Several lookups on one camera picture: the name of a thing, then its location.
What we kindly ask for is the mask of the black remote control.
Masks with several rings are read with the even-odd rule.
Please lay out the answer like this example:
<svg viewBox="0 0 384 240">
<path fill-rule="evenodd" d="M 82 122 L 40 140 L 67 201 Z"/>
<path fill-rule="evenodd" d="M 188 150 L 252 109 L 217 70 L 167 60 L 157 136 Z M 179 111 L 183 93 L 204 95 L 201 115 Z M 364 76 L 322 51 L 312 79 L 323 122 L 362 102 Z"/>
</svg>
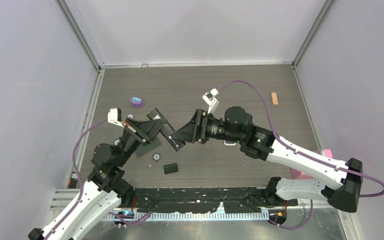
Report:
<svg viewBox="0 0 384 240">
<path fill-rule="evenodd" d="M 168 122 L 167 118 L 165 118 L 164 115 L 157 108 L 154 108 L 153 110 L 151 110 L 146 116 L 149 120 L 158 120 L 158 119 L 166 120 L 160 132 L 176 152 L 178 152 L 181 148 L 185 146 L 186 143 L 184 141 L 180 141 L 172 138 L 172 134 L 175 132 L 175 129 Z"/>
</svg>

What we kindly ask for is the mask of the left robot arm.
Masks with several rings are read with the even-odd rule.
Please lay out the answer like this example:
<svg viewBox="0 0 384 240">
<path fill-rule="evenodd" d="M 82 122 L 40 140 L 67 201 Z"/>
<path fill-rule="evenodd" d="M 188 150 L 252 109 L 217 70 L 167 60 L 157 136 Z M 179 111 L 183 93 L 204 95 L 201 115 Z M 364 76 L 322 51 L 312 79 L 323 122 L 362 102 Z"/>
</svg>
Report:
<svg viewBox="0 0 384 240">
<path fill-rule="evenodd" d="M 121 169 L 142 143 L 153 140 L 167 124 L 166 118 L 121 119 L 109 113 L 106 122 L 123 128 L 118 145 L 100 143 L 93 153 L 94 168 L 76 197 L 48 225 L 34 228 L 30 240 L 81 240 L 114 208 L 133 202 L 134 188 L 123 179 Z"/>
</svg>

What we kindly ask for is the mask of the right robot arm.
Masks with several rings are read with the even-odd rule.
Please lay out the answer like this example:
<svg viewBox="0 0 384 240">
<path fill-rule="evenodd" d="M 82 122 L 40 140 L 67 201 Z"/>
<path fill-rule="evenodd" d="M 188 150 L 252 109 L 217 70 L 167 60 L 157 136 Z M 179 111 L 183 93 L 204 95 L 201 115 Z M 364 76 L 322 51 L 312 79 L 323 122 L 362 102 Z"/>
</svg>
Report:
<svg viewBox="0 0 384 240">
<path fill-rule="evenodd" d="M 360 199 L 363 170 L 360 160 L 333 159 L 297 146 L 284 137 L 253 123 L 253 117 L 240 106 L 228 108 L 224 118 L 197 109 L 191 120 L 172 133 L 177 141 L 200 144 L 209 139 L 236 142 L 240 151 L 252 159 L 281 164 L 310 179 L 272 177 L 265 198 L 271 205 L 291 199 L 325 201 L 330 206 L 355 213 Z"/>
</svg>

